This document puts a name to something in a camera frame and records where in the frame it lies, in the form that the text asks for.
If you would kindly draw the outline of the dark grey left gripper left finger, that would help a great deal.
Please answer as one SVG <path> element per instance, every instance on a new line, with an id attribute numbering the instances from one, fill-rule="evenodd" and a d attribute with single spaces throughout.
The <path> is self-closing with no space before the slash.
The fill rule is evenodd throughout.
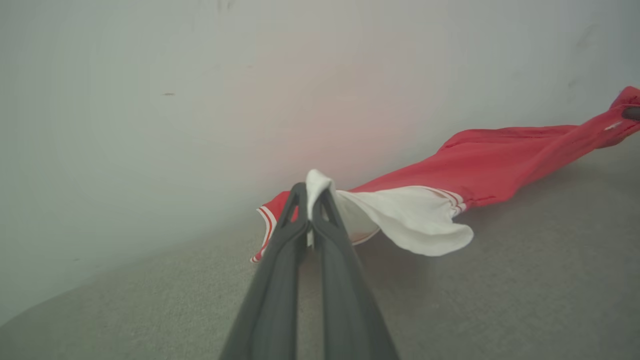
<path id="1" fill-rule="evenodd" d="M 306 184 L 295 184 L 258 264 L 227 340 L 222 360 L 297 357 L 298 269 L 307 249 Z"/>

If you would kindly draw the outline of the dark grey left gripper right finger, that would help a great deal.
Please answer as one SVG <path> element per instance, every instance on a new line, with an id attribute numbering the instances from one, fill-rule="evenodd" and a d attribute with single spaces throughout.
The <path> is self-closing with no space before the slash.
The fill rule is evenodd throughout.
<path id="1" fill-rule="evenodd" d="M 318 196 L 311 217 L 321 269 L 325 359 L 397 360 L 397 348 L 329 189 Z"/>

